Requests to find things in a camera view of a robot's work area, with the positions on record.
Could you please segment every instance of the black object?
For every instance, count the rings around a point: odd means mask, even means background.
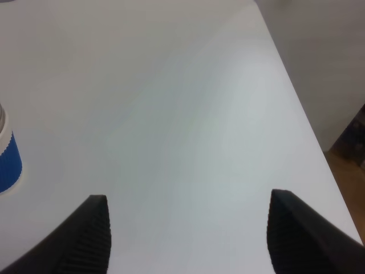
[[[110,250],[107,198],[91,195],[58,228],[0,274],[105,274]]]
[[[290,191],[272,190],[267,247],[276,274],[365,273],[365,249]]]

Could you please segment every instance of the table surface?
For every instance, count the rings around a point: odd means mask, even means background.
[[[24,164],[0,268],[106,194],[109,273],[273,273],[270,191],[359,235],[255,3],[0,4],[0,100]]]

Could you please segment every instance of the blue paper cup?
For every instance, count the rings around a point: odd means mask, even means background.
[[[9,124],[9,116],[0,105],[0,192],[12,187],[22,173],[22,160]]]

